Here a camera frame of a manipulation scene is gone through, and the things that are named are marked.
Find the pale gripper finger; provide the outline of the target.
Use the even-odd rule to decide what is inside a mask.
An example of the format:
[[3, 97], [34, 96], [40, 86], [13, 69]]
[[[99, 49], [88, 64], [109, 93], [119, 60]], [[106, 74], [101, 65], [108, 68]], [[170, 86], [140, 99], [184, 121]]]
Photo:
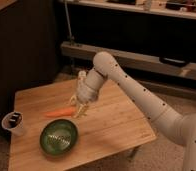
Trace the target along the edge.
[[76, 110], [74, 112], [73, 117], [74, 118], [79, 118], [81, 116], [85, 115], [85, 112], [88, 110], [89, 105], [88, 104], [82, 104], [82, 103], [78, 103], [76, 105]]
[[76, 105], [77, 104], [77, 96], [75, 94], [71, 96], [71, 98], [69, 100], [69, 104], [70, 105]]

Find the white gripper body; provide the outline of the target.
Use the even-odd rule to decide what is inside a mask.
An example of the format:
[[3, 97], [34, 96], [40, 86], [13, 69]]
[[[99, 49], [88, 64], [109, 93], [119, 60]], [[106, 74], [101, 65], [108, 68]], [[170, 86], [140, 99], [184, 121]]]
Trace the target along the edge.
[[79, 80], [77, 83], [76, 96], [80, 103], [86, 104], [98, 99], [99, 88], [95, 81]]

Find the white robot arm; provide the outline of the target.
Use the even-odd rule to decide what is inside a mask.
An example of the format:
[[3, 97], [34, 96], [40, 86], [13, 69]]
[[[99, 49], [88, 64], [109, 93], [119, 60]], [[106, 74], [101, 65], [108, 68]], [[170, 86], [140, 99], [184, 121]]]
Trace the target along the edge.
[[125, 73], [108, 52], [96, 53], [93, 68], [88, 73], [79, 72], [76, 91], [70, 98], [70, 104], [77, 106], [75, 116], [81, 116], [90, 103], [98, 100], [99, 91], [108, 79], [123, 90], [167, 139], [185, 147], [182, 171], [196, 171], [196, 113], [178, 113]]

